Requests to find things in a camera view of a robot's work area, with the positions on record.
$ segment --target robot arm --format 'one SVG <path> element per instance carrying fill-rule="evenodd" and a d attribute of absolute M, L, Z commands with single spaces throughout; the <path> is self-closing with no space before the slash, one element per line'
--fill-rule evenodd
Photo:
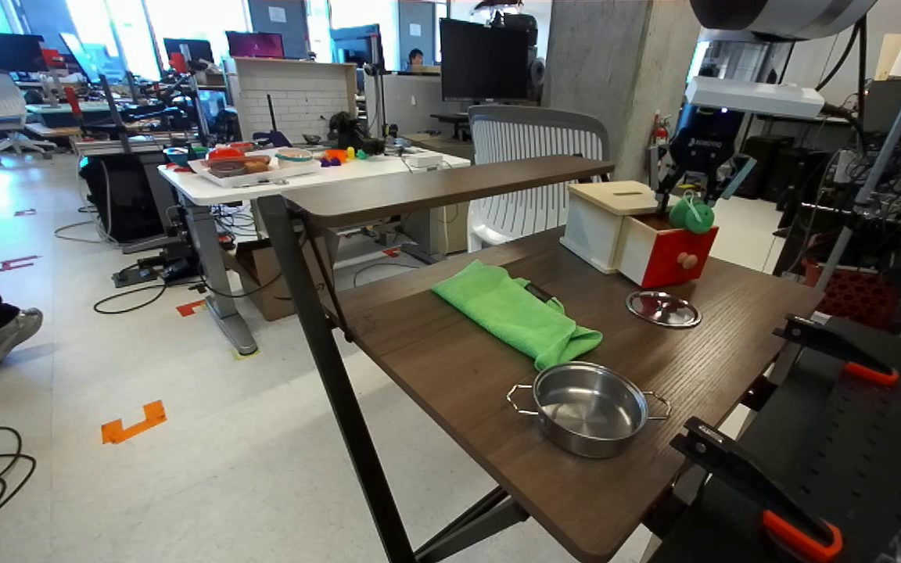
<path fill-rule="evenodd" d="M 690 0 L 704 27 L 745 27 L 766 38 L 829 38 L 864 20 L 876 0 Z"/>

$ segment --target floor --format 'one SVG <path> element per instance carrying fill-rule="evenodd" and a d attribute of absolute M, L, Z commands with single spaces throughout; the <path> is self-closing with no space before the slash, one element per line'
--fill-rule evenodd
<path fill-rule="evenodd" d="M 768 203 L 721 203 L 718 226 L 715 257 L 771 267 Z M 0 510 L 0 563 L 385 559 L 298 321 L 263 321 L 242 305 L 260 354 L 239 357 L 205 314 L 175 311 L 197 300 L 188 289 L 129 317 L 96 317 L 94 305 L 117 293 L 110 277 L 132 259 L 83 212 L 71 156 L 0 169 L 0 292 L 46 314 L 40 335 L 0 366 L 0 425 L 20 428 L 40 463 Z M 421 544 L 490 483 L 355 349 L 345 357 Z M 167 404 L 162 425 L 129 446 L 100 441 L 102 423 L 134 423 L 151 401 Z M 637 531 L 617 559 L 641 559 L 643 548 Z M 569 557 L 524 522 L 458 559 Z"/>

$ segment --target paper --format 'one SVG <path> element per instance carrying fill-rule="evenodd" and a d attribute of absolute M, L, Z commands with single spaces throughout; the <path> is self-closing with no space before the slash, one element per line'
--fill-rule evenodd
<path fill-rule="evenodd" d="M 284 8 L 270 8 L 270 21 L 289 21 L 289 10 Z"/>

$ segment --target cardboard box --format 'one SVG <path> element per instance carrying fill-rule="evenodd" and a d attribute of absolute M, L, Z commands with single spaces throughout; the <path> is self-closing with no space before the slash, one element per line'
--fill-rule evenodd
<path fill-rule="evenodd" d="M 317 289 L 323 289 L 325 277 L 317 267 L 314 247 L 304 244 L 304 259 L 314 273 Z M 270 241 L 251 241 L 239 244 L 235 251 L 235 273 L 242 280 L 243 293 L 252 300 L 252 307 L 263 314 L 263 320 L 284 320 L 295 314 L 292 289 L 284 281 L 280 263 L 275 259 L 275 251 Z"/>
<path fill-rule="evenodd" d="M 677 289 L 704 273 L 715 229 L 693 236 L 658 216 L 647 185 L 602 183 L 569 187 L 564 247 L 594 269 L 621 273 L 637 289 Z"/>

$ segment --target stainless steel bowl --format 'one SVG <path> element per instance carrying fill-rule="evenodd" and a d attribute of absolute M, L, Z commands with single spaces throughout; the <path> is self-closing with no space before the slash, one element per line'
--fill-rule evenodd
<path fill-rule="evenodd" d="M 515 392 L 527 392 L 535 411 L 520 408 Z M 515 414 L 538 418 L 547 441 L 574 457 L 612 457 L 647 418 L 670 415 L 662 399 L 617 380 L 599 363 L 544 368 L 535 384 L 513 384 L 507 401 Z"/>

